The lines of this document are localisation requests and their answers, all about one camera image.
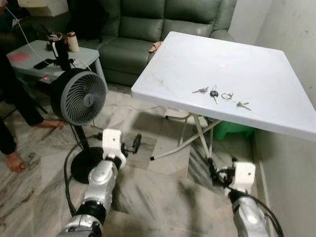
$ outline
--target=phone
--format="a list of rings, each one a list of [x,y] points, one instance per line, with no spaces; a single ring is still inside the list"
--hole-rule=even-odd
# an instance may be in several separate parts
[[[49,64],[51,64],[51,63],[53,63],[53,62],[54,62],[54,60],[52,60],[52,59],[50,59],[50,58],[47,58],[47,59],[45,59],[44,61],[42,61],[42,62],[36,64],[36,65],[34,66],[34,68],[40,70],[40,69],[43,69],[43,68],[47,67]]]

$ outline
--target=fan grille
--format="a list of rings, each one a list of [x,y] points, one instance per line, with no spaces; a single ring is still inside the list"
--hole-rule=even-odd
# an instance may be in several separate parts
[[[73,125],[87,124],[99,115],[105,97],[104,81],[93,72],[81,72],[69,80],[63,91],[62,116]]]

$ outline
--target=white table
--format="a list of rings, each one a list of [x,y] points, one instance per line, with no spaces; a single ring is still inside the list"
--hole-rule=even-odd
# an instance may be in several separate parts
[[[192,93],[214,85],[220,95],[233,92],[236,103],[219,97],[216,105],[209,93]],[[170,32],[132,96],[195,116],[195,139],[200,136],[207,155],[201,132],[212,127],[202,131],[196,115],[316,141],[316,112],[280,50]],[[237,107],[239,101],[252,111]]]
[[[31,42],[30,45],[41,58],[55,59],[53,51],[45,50],[45,46],[47,43],[48,43],[47,41],[36,40],[36,41]],[[11,65],[17,73],[42,78],[46,75],[58,77],[64,72],[61,70],[59,66],[56,67],[53,64],[50,64],[49,66],[41,70],[35,69],[33,66],[43,61],[43,59],[36,56],[36,54],[31,50],[31,48],[27,44],[10,52],[9,54],[7,54],[7,56],[13,55],[15,53],[20,53],[20,52],[26,53],[30,55],[30,57],[22,62],[11,61]],[[98,50],[83,48],[83,47],[80,47],[79,52],[76,52],[76,53],[69,52],[70,59],[77,59],[79,61],[79,63],[76,64],[77,68],[86,69],[87,66],[90,66],[93,62],[95,62],[95,68],[96,68],[97,74],[99,75],[100,78],[102,78],[106,82],[104,74],[103,74],[103,70],[101,67],[101,63],[99,60],[99,56],[100,54]]]

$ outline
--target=fan stand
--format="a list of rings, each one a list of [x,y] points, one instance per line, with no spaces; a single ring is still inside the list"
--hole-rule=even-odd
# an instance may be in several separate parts
[[[101,147],[89,146],[87,137],[81,126],[75,126],[75,130],[82,144],[83,151],[73,159],[71,174],[78,182],[88,184],[90,171],[103,159],[103,149]]]

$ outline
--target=person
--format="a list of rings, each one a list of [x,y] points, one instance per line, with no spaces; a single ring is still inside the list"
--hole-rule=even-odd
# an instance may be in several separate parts
[[[0,6],[3,13],[7,1]],[[5,98],[13,103],[16,109],[30,126],[34,127],[62,127],[64,123],[58,120],[44,120],[35,108],[34,102],[24,91],[22,83],[16,78],[14,70],[6,54],[0,46],[0,90]],[[25,163],[16,152],[13,136],[0,119],[0,151],[5,154],[8,167],[14,172],[21,172],[26,168]]]

